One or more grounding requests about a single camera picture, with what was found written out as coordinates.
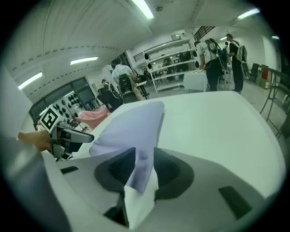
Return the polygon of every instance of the red object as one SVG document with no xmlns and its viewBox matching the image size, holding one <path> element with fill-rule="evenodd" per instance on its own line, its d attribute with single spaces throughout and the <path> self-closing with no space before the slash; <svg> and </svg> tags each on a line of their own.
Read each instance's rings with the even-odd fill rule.
<svg viewBox="0 0 290 232">
<path fill-rule="evenodd" d="M 268 79 L 268 70 L 267 69 L 264 69 L 264 68 L 262 68 L 262 79 L 265 79 L 265 80 L 267 80 Z"/>
<path fill-rule="evenodd" d="M 99 111 L 83 111 L 82 114 L 75 118 L 77 121 L 86 123 L 92 130 L 94 130 L 105 118 L 108 117 L 109 110 L 104 108 Z"/>
</svg>

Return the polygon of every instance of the window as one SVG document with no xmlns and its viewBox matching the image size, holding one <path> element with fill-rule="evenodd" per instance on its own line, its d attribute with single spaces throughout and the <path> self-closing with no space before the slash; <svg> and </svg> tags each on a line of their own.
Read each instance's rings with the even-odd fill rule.
<svg viewBox="0 0 290 232">
<path fill-rule="evenodd" d="M 92 93 L 90 87 L 85 88 L 84 90 L 80 91 L 78 93 L 78 95 L 80 97 L 80 100 L 83 101 L 84 103 L 86 103 L 86 102 L 90 101 L 91 99 L 95 98 L 95 96 Z"/>
<path fill-rule="evenodd" d="M 85 77 L 82 77 L 76 81 L 70 82 L 57 90 L 51 92 L 47 96 L 45 96 L 42 100 L 35 103 L 31 110 L 30 115 L 34 121 L 39 119 L 39 114 L 45 110 L 51 104 L 56 103 L 57 101 L 61 100 L 65 95 L 68 93 L 75 92 L 83 105 L 86 103 L 95 101 L 95 95 L 93 94 L 91 88 L 89 87 Z M 92 110 L 93 106 L 89 105 L 86 107 L 86 110 Z"/>
<path fill-rule="evenodd" d="M 62 99 L 63 96 L 67 95 L 68 93 L 72 92 L 73 88 L 70 84 L 62 86 L 58 88 L 57 90 L 51 92 L 47 96 L 44 97 L 44 100 L 46 104 L 49 106 L 51 104 L 54 104 L 59 99 Z"/>
</svg>

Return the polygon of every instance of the lavender fabric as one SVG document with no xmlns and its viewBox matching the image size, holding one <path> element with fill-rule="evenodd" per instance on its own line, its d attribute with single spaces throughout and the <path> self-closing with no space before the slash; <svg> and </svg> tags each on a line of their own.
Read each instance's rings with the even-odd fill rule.
<svg viewBox="0 0 290 232">
<path fill-rule="evenodd" d="M 90 155 L 135 147 L 135 168 L 126 185 L 143 193 L 153 167 L 153 152 L 163 111 L 164 104 L 154 101 L 113 118 L 91 146 Z"/>
</svg>

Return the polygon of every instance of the black pants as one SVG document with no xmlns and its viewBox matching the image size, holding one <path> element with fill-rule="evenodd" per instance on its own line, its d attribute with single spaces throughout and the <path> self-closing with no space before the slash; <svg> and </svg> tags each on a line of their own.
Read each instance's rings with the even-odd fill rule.
<svg viewBox="0 0 290 232">
<path fill-rule="evenodd" d="M 235 91 L 240 92 L 243 90 L 244 78 L 241 68 L 241 62 L 237 58 L 232 58 L 232 72 L 234 75 Z"/>
<path fill-rule="evenodd" d="M 211 60 L 206 63 L 205 70 L 207 72 L 208 84 L 210 91 L 216 91 L 218 85 L 218 77 L 220 75 L 221 64 L 218 59 Z"/>
</svg>

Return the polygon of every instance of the ceiling light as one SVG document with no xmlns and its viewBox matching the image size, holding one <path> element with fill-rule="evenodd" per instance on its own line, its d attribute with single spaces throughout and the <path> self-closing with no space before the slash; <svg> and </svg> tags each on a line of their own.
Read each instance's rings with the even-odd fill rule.
<svg viewBox="0 0 290 232">
<path fill-rule="evenodd" d="M 39 114 L 39 116 L 42 116 L 42 115 L 44 114 L 44 112 L 46 112 L 46 110 L 47 110 L 47 108 L 46 108 L 44 111 L 42 111 L 42 112 Z"/>
<path fill-rule="evenodd" d="M 80 59 L 80 60 L 73 60 L 73 61 L 71 61 L 71 65 L 72 64 L 76 64 L 76 63 L 86 62 L 86 61 L 92 61 L 92 60 L 96 60 L 96 59 L 98 59 L 98 57 L 91 57 L 91 58 L 84 58 L 84 59 Z"/>
<path fill-rule="evenodd" d="M 40 77 L 42 77 L 42 72 L 36 74 L 35 76 L 31 77 L 30 79 L 28 79 L 27 81 L 25 81 L 24 83 L 19 85 L 18 89 L 23 89 L 25 86 L 29 85 L 32 81 L 35 81 L 36 79 L 38 79 Z"/>
<path fill-rule="evenodd" d="M 154 16 L 144 0 L 132 0 L 136 6 L 142 11 L 147 19 L 153 19 Z"/>
<path fill-rule="evenodd" d="M 244 19 L 245 17 L 248 17 L 250 15 L 253 15 L 253 14 L 256 14 L 256 13 L 259 13 L 259 9 L 255 8 L 255 9 L 252 9 L 246 13 L 243 13 L 241 14 L 240 16 L 238 16 L 239 19 Z"/>
</svg>

